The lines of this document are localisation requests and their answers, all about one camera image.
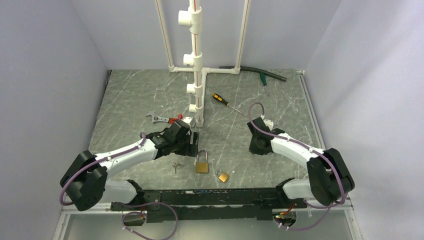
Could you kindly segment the large brass padlock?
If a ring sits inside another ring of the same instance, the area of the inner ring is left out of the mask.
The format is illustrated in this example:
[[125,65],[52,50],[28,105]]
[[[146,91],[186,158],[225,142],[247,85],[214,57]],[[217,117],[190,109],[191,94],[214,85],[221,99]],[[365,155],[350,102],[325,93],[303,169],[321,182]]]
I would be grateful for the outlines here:
[[[204,154],[205,161],[201,162],[201,155]],[[208,152],[204,149],[200,150],[196,156],[195,169],[196,174],[207,174],[209,172]]]

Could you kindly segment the silver key bunch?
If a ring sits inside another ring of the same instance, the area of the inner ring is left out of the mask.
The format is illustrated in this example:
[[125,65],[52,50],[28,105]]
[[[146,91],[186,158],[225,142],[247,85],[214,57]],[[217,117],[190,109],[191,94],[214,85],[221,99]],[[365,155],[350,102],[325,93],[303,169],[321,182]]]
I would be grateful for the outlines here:
[[178,163],[178,162],[174,162],[173,164],[172,164],[172,167],[174,168],[174,173],[176,174],[177,173],[177,169],[178,169],[178,167],[184,167],[185,165],[184,164],[182,164],[182,163]]

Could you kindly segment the green screwdriver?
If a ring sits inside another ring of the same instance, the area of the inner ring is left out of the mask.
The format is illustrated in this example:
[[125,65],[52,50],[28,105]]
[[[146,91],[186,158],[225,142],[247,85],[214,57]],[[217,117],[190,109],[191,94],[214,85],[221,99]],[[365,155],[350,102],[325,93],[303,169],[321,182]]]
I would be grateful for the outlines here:
[[264,89],[265,89],[265,91],[266,91],[266,95],[269,97],[270,96],[270,93],[269,93],[269,89],[268,89],[268,87],[267,87],[267,80],[266,80],[266,75],[264,74],[264,73],[260,73],[259,74],[259,77],[260,77],[260,80],[261,80],[261,82],[262,82],[262,85],[263,85],[263,87],[264,87]]

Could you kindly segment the white PVC pipe frame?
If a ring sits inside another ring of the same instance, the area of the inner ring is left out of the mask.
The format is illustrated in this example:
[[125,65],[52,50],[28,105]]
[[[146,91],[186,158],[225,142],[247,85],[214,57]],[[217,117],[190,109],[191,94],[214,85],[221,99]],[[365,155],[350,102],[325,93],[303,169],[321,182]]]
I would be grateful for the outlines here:
[[162,1],[155,0],[154,2],[159,18],[160,30],[163,36],[169,72],[193,73],[194,82],[186,85],[186,93],[192,94],[195,101],[194,104],[189,104],[188,111],[195,114],[193,122],[197,127],[201,128],[205,122],[204,108],[207,75],[210,73],[238,75],[241,71],[241,61],[251,2],[249,0],[244,2],[236,63],[235,66],[231,66],[229,69],[204,67],[201,38],[201,33],[203,31],[203,10],[199,0],[190,0],[188,2],[188,9],[178,12],[178,25],[187,27],[190,32],[192,52],[183,55],[183,67],[176,66],[173,61],[171,42],[168,37]]

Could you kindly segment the aluminium frame rail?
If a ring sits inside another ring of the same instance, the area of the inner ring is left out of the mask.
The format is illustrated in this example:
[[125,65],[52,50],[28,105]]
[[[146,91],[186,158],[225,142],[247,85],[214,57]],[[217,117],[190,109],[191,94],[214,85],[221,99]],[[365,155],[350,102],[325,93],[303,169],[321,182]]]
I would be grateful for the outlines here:
[[273,217],[278,209],[256,205],[172,206],[152,211],[114,211],[102,203],[86,211],[62,210],[56,240],[360,240],[354,210],[347,204],[330,211],[291,210],[286,230]]

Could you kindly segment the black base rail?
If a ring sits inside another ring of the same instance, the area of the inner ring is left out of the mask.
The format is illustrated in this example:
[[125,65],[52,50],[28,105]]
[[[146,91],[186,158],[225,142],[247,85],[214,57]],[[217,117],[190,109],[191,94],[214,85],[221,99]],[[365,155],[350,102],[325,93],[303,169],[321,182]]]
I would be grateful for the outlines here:
[[147,223],[184,220],[256,219],[278,211],[305,209],[302,199],[284,200],[274,187],[144,190],[130,203],[112,202],[113,212],[146,211]]

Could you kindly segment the red handled adjustable wrench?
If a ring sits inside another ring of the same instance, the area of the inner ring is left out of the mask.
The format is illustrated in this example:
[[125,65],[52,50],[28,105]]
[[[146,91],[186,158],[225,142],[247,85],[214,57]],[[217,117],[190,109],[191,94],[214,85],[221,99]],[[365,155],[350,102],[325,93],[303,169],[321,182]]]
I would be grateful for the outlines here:
[[176,120],[181,120],[184,117],[182,114],[178,114],[177,117],[163,117],[154,111],[149,111],[145,116],[151,117],[152,123],[163,122],[163,123],[169,123],[169,124],[173,124]]

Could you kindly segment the yellow black screwdriver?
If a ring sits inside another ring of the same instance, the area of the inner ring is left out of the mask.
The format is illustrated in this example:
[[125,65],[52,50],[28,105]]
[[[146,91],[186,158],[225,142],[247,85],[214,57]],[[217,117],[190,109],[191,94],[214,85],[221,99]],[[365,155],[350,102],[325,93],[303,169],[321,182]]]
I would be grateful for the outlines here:
[[235,108],[235,107],[233,107],[228,101],[226,101],[222,96],[220,96],[219,94],[217,94],[217,93],[213,93],[212,94],[212,97],[213,97],[213,99],[214,100],[216,100],[217,102],[219,102],[219,103],[221,103],[221,104],[223,104],[223,105],[225,105],[226,107],[230,107],[230,108],[232,108],[233,110],[235,110],[236,112],[238,112],[238,113],[240,113],[240,114],[242,114],[243,115],[243,113],[240,111],[240,110],[238,110],[237,108]]

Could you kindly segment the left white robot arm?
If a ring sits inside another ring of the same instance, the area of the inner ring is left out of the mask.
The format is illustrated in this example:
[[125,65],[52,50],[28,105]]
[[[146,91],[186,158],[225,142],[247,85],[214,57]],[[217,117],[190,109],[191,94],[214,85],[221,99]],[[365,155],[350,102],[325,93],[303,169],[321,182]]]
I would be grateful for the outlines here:
[[199,133],[178,119],[162,131],[140,133],[140,140],[119,149],[93,154],[80,152],[61,178],[59,202],[86,211],[98,203],[118,203],[131,210],[145,203],[145,192],[134,181],[111,178],[138,164],[170,154],[196,157]]

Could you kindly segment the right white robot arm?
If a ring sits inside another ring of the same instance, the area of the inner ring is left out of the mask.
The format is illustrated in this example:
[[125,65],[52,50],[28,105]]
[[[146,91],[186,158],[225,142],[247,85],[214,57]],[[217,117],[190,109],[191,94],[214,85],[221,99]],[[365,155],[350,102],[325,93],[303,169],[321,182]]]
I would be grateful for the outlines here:
[[320,149],[292,138],[262,116],[247,123],[252,137],[249,152],[253,155],[274,153],[286,157],[307,170],[304,179],[288,178],[275,188],[276,203],[289,207],[295,200],[314,199],[331,206],[355,188],[341,153],[335,148]]

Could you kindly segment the small brass padlock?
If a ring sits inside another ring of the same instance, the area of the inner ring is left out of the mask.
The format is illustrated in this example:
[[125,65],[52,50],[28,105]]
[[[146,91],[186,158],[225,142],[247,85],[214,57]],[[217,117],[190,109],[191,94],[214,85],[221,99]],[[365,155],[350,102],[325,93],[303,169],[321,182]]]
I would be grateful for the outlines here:
[[228,179],[229,179],[229,174],[222,171],[222,170],[218,170],[215,175],[218,177],[218,179],[222,182],[225,183]]

